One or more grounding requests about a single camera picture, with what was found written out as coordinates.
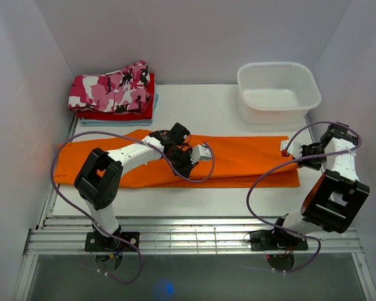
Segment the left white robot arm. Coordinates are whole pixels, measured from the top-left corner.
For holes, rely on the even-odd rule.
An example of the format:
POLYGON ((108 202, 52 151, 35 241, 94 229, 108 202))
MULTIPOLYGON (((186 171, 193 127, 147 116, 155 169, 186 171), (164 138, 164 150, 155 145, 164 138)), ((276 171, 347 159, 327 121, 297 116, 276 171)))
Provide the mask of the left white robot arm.
POLYGON ((165 154, 172 167, 188 178, 196 165, 192 162, 192 148, 183 149, 190 132, 176 123, 170 130, 155 131, 137 143, 118 150, 93 149, 78 175, 74 186, 85 200, 93 226, 99 234, 98 242, 106 250, 114 250, 120 244, 120 226, 116 220, 112 202, 117 195, 123 175, 148 162, 156 161, 165 154))

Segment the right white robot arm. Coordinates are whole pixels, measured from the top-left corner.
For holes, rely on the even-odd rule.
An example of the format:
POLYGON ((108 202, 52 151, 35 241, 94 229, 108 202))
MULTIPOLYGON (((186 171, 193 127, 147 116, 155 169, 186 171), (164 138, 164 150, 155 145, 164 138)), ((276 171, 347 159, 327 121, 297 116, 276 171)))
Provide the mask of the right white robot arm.
POLYGON ((361 140, 347 125, 328 126, 319 142, 301 145, 284 140, 280 150, 284 156, 299 159, 300 167, 326 169, 308 193, 301 209, 279 218, 270 241, 278 249, 296 246, 300 236, 323 230, 344 233, 370 194, 355 170, 355 147, 361 140))

